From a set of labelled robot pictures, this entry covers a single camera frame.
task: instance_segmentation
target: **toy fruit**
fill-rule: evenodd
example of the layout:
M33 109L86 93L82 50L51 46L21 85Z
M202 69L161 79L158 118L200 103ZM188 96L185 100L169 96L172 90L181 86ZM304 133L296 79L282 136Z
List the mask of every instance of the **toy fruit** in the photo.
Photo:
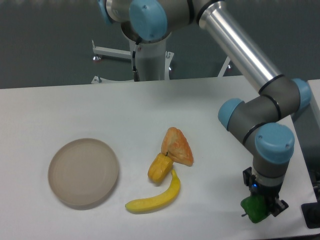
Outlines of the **toy fruit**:
M165 176L170 172L174 164L174 161L170 157L159 153L154 161L152 162L149 171L148 177L154 183L161 183Z
M132 200L125 205L125 208L129 212L137 214L157 210L171 203L177 197L181 185L174 169L171 170L171 175L172 180L166 191L154 197Z
M262 195L249 196L243 199L240 204L254 224L261 222L269 215L265 198Z
M192 166L194 163L186 137L181 130L175 127L170 127L164 136L161 153L166 154L166 152L168 152L168 157L176 163L187 166Z

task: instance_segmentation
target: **round plate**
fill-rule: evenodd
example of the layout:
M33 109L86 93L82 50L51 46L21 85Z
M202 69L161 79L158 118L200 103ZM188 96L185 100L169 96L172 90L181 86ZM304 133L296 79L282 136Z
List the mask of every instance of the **round plate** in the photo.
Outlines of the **round plate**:
M107 144L83 138L68 143L55 154L48 180L63 203L88 209L103 202L116 183L118 172L117 157Z

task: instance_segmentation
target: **table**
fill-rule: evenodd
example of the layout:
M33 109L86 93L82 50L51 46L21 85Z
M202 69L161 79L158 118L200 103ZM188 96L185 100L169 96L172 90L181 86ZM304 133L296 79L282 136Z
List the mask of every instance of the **table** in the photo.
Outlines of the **table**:
M250 192L242 171L252 155L221 125L230 98L258 94L243 76L154 82L118 82L0 90L0 239L267 239L317 234L301 204L316 198L296 136L280 199L289 208L253 224L240 206ZM132 214L125 203L166 190L147 177L169 127L188 139L194 165L174 164L181 191L168 207ZM95 138L115 152L120 173L109 198L74 210L52 193L48 167L65 144Z

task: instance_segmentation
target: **yellow pepper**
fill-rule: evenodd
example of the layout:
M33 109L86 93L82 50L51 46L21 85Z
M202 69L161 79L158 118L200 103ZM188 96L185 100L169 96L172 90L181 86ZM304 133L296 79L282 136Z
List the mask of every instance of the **yellow pepper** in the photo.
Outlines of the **yellow pepper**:
M161 183L165 178L165 176L172 169L173 164L174 164L174 161L172 161L170 157L162 153L159 153L149 168L148 177L154 183L157 183L157 184Z

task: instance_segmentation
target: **banana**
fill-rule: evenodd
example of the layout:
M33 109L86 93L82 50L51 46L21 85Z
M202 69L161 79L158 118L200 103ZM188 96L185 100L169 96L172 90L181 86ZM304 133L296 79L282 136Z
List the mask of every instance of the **banana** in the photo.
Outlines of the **banana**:
M171 175L172 180L166 191L157 196L132 200L125 205L125 208L129 212L137 214L156 210L171 203L177 197L181 186L180 179L174 169L171 170Z

